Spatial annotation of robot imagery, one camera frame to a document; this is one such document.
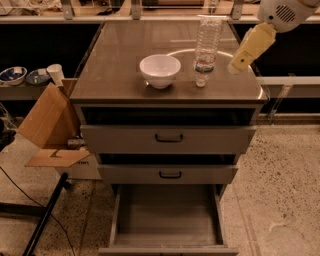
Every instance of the open drawer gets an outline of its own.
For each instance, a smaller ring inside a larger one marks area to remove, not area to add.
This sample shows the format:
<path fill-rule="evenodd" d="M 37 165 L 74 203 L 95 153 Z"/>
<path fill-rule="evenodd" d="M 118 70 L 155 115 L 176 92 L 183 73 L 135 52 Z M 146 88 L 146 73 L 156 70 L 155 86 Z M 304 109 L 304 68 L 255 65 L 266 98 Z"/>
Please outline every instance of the open drawer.
<path fill-rule="evenodd" d="M 122 185 L 99 255 L 237 255 L 221 220 L 214 185 Z"/>

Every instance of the drawer handle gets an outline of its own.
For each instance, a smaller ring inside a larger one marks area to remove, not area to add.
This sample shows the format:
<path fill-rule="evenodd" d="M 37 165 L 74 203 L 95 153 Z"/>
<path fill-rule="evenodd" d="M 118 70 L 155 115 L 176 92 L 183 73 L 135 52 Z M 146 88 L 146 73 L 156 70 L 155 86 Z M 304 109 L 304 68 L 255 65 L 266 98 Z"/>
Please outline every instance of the drawer handle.
<path fill-rule="evenodd" d="M 182 176 L 182 172 L 174 173 L 174 174 L 162 174 L 162 172 L 159 172 L 159 176 L 162 179 L 180 179 Z"/>
<path fill-rule="evenodd" d="M 178 143 L 178 142 L 181 142 L 183 141 L 183 134 L 180 134 L 179 136 L 172 136 L 172 137 L 169 137 L 169 136 L 160 136 L 158 134 L 156 134 L 154 136 L 155 140 L 157 142 L 170 142 L 170 143 Z"/>

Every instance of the white bowl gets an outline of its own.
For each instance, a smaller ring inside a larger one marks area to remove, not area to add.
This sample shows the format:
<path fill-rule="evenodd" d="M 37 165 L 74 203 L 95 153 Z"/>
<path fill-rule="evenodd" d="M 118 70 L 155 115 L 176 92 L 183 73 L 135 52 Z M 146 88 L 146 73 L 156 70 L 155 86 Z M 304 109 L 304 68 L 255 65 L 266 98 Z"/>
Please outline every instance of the white bowl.
<path fill-rule="evenodd" d="M 7 68 L 0 73 L 0 82 L 19 85 L 24 81 L 26 74 L 27 69 L 24 67 Z"/>
<path fill-rule="evenodd" d="M 163 89 L 172 84 L 180 68 L 179 60 L 163 54 L 150 55 L 140 62 L 142 76 L 157 89 Z"/>

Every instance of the small bowl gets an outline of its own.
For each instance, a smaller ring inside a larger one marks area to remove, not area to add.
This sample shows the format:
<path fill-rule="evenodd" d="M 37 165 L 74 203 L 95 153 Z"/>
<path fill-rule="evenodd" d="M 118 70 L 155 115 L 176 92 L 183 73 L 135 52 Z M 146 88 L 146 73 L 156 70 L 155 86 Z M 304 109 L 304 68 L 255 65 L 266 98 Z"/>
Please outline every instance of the small bowl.
<path fill-rule="evenodd" d="M 150 55 L 140 62 L 142 76 L 157 89 L 164 89 L 172 84 L 180 68 L 178 59 L 163 54 Z"/>
<path fill-rule="evenodd" d="M 7 68 L 0 73 L 0 82 L 8 85 L 19 85 L 23 83 L 26 74 L 27 69 L 24 67 Z"/>
<path fill-rule="evenodd" d="M 30 72 L 26 77 L 26 84 L 31 86 L 45 86 L 48 85 L 51 76 L 45 68 L 36 69 Z"/>

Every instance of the terrazzo floor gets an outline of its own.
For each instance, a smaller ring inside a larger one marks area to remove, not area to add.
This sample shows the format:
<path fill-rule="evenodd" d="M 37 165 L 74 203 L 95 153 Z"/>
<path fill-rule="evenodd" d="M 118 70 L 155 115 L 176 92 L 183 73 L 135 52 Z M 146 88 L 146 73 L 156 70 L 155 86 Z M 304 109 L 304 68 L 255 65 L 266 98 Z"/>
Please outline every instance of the terrazzo floor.
<path fill-rule="evenodd" d="M 16 135 L 0 166 L 30 197 L 46 204 L 59 175 L 24 167 L 38 148 Z M 229 247 L 239 256 L 320 255 L 320 125 L 261 125 L 221 200 Z M 111 188 L 99 180 L 70 180 L 34 251 L 36 256 L 98 255 L 107 247 Z M 0 171 L 0 202 L 32 204 Z M 0 215 L 0 253 L 22 255 L 38 219 Z"/>

